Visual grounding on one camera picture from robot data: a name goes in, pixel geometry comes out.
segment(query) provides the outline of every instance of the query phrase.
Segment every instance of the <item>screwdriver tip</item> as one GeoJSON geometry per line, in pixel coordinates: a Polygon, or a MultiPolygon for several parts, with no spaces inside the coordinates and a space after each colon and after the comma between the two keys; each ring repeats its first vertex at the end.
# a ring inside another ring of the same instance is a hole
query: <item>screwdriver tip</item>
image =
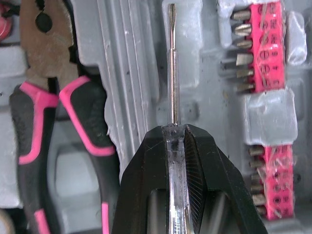
{"type": "Polygon", "coordinates": [[[170,48],[176,46],[176,5],[169,4],[170,48]]]}

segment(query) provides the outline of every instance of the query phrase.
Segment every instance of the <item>phillips bit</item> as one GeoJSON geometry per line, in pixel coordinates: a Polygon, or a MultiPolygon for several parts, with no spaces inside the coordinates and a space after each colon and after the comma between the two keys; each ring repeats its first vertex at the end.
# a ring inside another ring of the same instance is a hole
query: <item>phillips bit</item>
{"type": "Polygon", "coordinates": [[[249,83],[245,83],[245,84],[240,84],[237,86],[237,91],[238,92],[245,92],[245,91],[251,91],[255,89],[255,84],[249,84],[249,83]]]}
{"type": "Polygon", "coordinates": [[[250,34],[252,33],[252,25],[250,23],[244,23],[240,26],[237,26],[234,29],[234,33],[241,37],[250,36],[250,34]]]}
{"type": "Polygon", "coordinates": [[[263,194],[256,194],[253,195],[253,202],[255,206],[263,206],[267,200],[263,194]]]}
{"type": "Polygon", "coordinates": [[[254,55],[251,53],[237,54],[236,66],[248,65],[254,61],[254,55]]]}
{"type": "Polygon", "coordinates": [[[250,20],[251,14],[250,10],[236,11],[231,15],[231,19],[239,21],[250,20]]]}
{"type": "Polygon", "coordinates": [[[265,165],[265,163],[263,161],[260,161],[260,160],[255,160],[255,161],[249,162],[249,166],[251,168],[259,168],[259,167],[263,167],[264,165],[265,165]]]}
{"type": "Polygon", "coordinates": [[[252,40],[240,40],[235,44],[240,49],[251,49],[253,46],[252,40]]]}
{"type": "Polygon", "coordinates": [[[250,187],[250,191],[253,192],[253,193],[259,193],[261,191],[264,190],[264,187],[262,184],[257,184],[257,185],[252,185],[250,187]]]}
{"type": "Polygon", "coordinates": [[[237,78],[243,78],[243,77],[252,77],[254,76],[254,69],[240,69],[236,72],[237,78]]]}
{"type": "Polygon", "coordinates": [[[266,215],[267,214],[267,209],[264,206],[257,207],[257,211],[259,215],[266,215]]]}
{"type": "Polygon", "coordinates": [[[258,173],[251,175],[252,181],[259,182],[261,180],[261,176],[258,173]]]}
{"type": "Polygon", "coordinates": [[[264,148],[262,146],[255,146],[248,150],[251,157],[264,155],[264,148]]]}

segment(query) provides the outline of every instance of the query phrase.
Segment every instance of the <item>gray plastic case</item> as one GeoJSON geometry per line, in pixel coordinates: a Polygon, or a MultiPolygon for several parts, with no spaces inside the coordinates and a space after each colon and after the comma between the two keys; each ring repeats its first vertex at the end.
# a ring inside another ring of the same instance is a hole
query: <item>gray plastic case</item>
{"type": "MultiPolygon", "coordinates": [[[[162,11],[166,3],[178,2],[177,23],[182,23],[182,27],[177,27],[182,123],[207,130],[241,171],[248,186],[253,170],[248,166],[250,157],[243,142],[235,68],[226,65],[235,62],[238,51],[233,46],[223,49],[220,44],[217,1],[70,2],[74,11],[80,61],[90,71],[101,74],[108,94],[105,119],[110,137],[117,147],[121,173],[145,133],[157,125],[167,124],[166,18],[164,21],[162,11]]],[[[286,11],[293,10],[303,15],[308,46],[307,60],[302,65],[286,68],[287,85],[294,93],[298,121],[298,138],[293,145],[293,153],[297,156],[294,168],[295,217],[266,222],[266,226],[272,234],[311,234],[312,1],[284,2],[286,11]]],[[[1,63],[9,58],[12,61],[9,64],[24,61],[22,56],[14,60],[17,58],[11,54],[11,43],[19,41],[17,28],[18,20],[15,18],[13,34],[3,42],[7,46],[0,47],[1,63]]],[[[0,154],[0,207],[4,208],[22,205],[15,180],[16,146],[7,141],[14,139],[8,97],[16,84],[25,79],[24,73],[16,72],[19,69],[24,71],[25,63],[19,66],[14,64],[6,73],[0,69],[0,147],[3,152],[0,154]]],[[[63,220],[65,233],[98,229],[100,201],[96,177],[71,122],[63,119],[68,117],[60,107],[49,153],[49,190],[63,220]]],[[[225,233],[238,233],[234,220],[230,220],[225,227],[228,229],[225,233]]]]}

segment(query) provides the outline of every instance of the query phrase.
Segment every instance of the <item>pink grip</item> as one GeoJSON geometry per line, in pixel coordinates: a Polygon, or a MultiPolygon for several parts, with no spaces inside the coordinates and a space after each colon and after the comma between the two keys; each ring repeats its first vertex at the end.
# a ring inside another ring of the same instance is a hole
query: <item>pink grip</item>
{"type": "Polygon", "coordinates": [[[43,209],[40,209],[35,212],[34,214],[37,225],[38,225],[38,231],[40,234],[50,234],[48,222],[44,213],[43,209]]]}
{"type": "Polygon", "coordinates": [[[19,157],[19,164],[28,164],[33,162],[39,155],[43,133],[43,111],[45,108],[58,106],[58,96],[40,89],[28,82],[24,82],[20,88],[26,93],[34,103],[34,124],[31,151],[27,155],[19,157]]]}
{"type": "Polygon", "coordinates": [[[114,146],[108,146],[108,147],[97,147],[95,146],[87,133],[85,132],[80,120],[78,119],[78,116],[71,104],[70,97],[72,93],[82,86],[83,84],[90,82],[90,79],[86,76],[81,76],[78,79],[74,80],[70,84],[68,84],[65,88],[62,89],[62,91],[59,94],[59,99],[63,103],[65,109],[67,110],[67,113],[72,120],[84,146],[88,150],[89,153],[91,153],[94,156],[111,156],[115,153],[115,147],[114,146]]]}
{"type": "Polygon", "coordinates": [[[12,20],[10,18],[6,19],[1,15],[5,12],[5,7],[0,4],[0,41],[5,39],[12,28],[12,20]]]}
{"type": "Polygon", "coordinates": [[[102,233],[109,234],[108,204],[102,203],[102,233]]]}

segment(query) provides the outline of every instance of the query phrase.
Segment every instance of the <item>metal bit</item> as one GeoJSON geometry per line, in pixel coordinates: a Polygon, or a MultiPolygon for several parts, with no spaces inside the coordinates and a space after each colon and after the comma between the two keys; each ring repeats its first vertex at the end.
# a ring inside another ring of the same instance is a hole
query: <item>metal bit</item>
{"type": "Polygon", "coordinates": [[[231,15],[231,19],[239,21],[250,20],[251,15],[252,13],[250,10],[241,10],[234,12],[231,15]]]}
{"type": "Polygon", "coordinates": [[[240,69],[236,72],[237,78],[254,76],[254,69],[240,69]]]}
{"type": "Polygon", "coordinates": [[[253,46],[252,40],[240,40],[235,44],[240,49],[251,49],[253,46]]]}
{"type": "Polygon", "coordinates": [[[251,53],[237,54],[236,66],[248,65],[254,61],[254,55],[251,53]]]}
{"type": "Polygon", "coordinates": [[[255,206],[263,206],[267,202],[263,194],[253,195],[253,203],[255,206]]]}
{"type": "Polygon", "coordinates": [[[264,206],[257,207],[257,211],[259,215],[266,215],[267,214],[267,209],[264,206]]]}
{"type": "Polygon", "coordinates": [[[259,167],[263,167],[264,165],[265,165],[265,163],[263,161],[260,161],[260,160],[255,160],[255,161],[249,162],[249,166],[251,168],[259,168],[259,167]]]}
{"type": "Polygon", "coordinates": [[[169,119],[168,123],[180,123],[179,80],[176,50],[176,5],[169,5],[170,50],[169,50],[169,119]]]}
{"type": "Polygon", "coordinates": [[[240,26],[237,26],[234,29],[234,33],[241,37],[250,36],[250,34],[252,33],[252,25],[250,23],[244,23],[240,26]]]}
{"type": "Polygon", "coordinates": [[[261,191],[264,190],[264,187],[262,184],[257,184],[257,185],[252,185],[250,187],[250,191],[253,192],[253,193],[259,193],[261,191]]]}
{"type": "Polygon", "coordinates": [[[264,155],[264,148],[262,146],[255,146],[248,150],[251,157],[264,155]]]}
{"type": "Polygon", "coordinates": [[[252,84],[249,84],[249,83],[240,84],[237,87],[237,91],[238,92],[251,91],[251,90],[254,90],[254,89],[255,89],[255,84],[254,83],[252,83],[252,84]]]}
{"type": "Polygon", "coordinates": [[[251,175],[251,179],[252,179],[252,181],[260,181],[261,180],[261,177],[260,177],[260,175],[258,174],[258,173],[255,173],[255,174],[253,174],[253,175],[251,175]]]}

